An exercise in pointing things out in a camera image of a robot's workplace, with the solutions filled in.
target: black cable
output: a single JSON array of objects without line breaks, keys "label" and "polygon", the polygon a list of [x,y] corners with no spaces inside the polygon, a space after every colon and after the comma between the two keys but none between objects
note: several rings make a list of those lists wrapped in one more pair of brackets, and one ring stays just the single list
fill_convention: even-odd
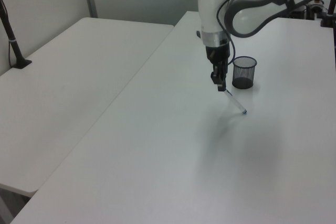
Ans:
[{"label": "black cable", "polygon": [[333,20],[332,22],[332,28],[333,28],[333,32],[334,32],[334,48],[335,48],[335,67],[336,67],[336,21]]},{"label": "black cable", "polygon": [[8,62],[9,62],[9,66],[10,66],[10,68],[12,68],[12,64],[10,63],[11,61],[11,53],[10,53],[10,42],[8,42]]},{"label": "black cable", "polygon": [[[5,3],[4,3],[4,1],[3,0],[0,0],[0,2],[1,2],[1,4],[2,4],[2,6],[4,7],[4,9],[5,9],[5,12],[6,12],[6,16],[7,16],[7,18],[8,18],[8,11],[7,11],[7,8],[6,8],[6,5],[5,5]],[[11,64],[11,53],[10,53],[10,43],[11,42],[9,42],[8,41],[8,62],[9,62],[9,66],[10,66],[10,68],[12,68],[12,64]]]},{"label": "black cable", "polygon": [[235,47],[235,44],[233,43],[232,39],[231,39],[231,36],[230,34],[228,33],[228,31],[224,28],[224,26],[222,25],[221,21],[219,20],[219,12],[221,11],[221,9],[223,8],[223,6],[228,3],[230,0],[226,0],[224,1],[218,11],[217,11],[217,14],[216,14],[216,18],[217,18],[217,22],[219,23],[219,25],[221,26],[221,28],[223,29],[223,31],[225,32],[226,36],[228,37],[228,39],[230,40],[231,42],[231,45],[232,45],[232,48],[233,48],[233,56],[232,56],[232,60],[228,63],[228,65],[230,65],[236,58],[236,47]]},{"label": "black cable", "polygon": [[6,5],[5,5],[5,3],[4,3],[3,0],[0,0],[0,2],[1,2],[1,4],[2,4],[2,6],[5,8],[6,16],[7,16],[7,18],[8,18],[8,11],[7,11]]},{"label": "black cable", "polygon": [[323,6],[323,5],[319,5],[319,4],[312,4],[312,5],[309,5],[310,8],[314,8],[315,6],[319,6],[319,7],[321,7],[322,9],[324,8],[324,9],[326,9],[327,12],[328,12],[328,8],[326,8],[326,7]]}]

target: floor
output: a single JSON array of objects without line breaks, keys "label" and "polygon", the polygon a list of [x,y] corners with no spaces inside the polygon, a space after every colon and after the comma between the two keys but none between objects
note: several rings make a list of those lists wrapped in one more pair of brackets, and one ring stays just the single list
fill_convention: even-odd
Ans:
[{"label": "floor", "polygon": [[0,189],[0,224],[11,223],[29,200],[29,197]]}]

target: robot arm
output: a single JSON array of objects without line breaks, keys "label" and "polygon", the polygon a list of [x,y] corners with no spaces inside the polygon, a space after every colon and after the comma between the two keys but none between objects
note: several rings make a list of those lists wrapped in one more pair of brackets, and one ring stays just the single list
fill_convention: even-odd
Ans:
[{"label": "robot arm", "polygon": [[225,91],[229,40],[232,34],[246,38],[268,22],[312,0],[198,0],[201,39],[214,67],[211,75],[219,91]]}]

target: black mesh cup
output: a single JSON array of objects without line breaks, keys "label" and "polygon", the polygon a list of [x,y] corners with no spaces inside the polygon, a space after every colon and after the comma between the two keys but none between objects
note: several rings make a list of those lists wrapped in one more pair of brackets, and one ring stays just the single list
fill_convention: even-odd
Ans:
[{"label": "black mesh cup", "polygon": [[238,89],[251,88],[257,61],[252,57],[241,56],[233,61],[233,65],[232,85]]}]

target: white tabletop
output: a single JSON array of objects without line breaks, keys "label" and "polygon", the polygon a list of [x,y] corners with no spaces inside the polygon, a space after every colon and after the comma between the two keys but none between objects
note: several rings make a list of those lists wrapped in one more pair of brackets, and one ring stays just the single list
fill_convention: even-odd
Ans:
[{"label": "white tabletop", "polygon": [[336,76],[331,29],[276,19],[237,54],[249,90],[212,84],[188,12],[48,181],[21,223],[334,223]]},{"label": "white tabletop", "polygon": [[0,188],[31,196],[172,26],[84,18],[0,77]]}]

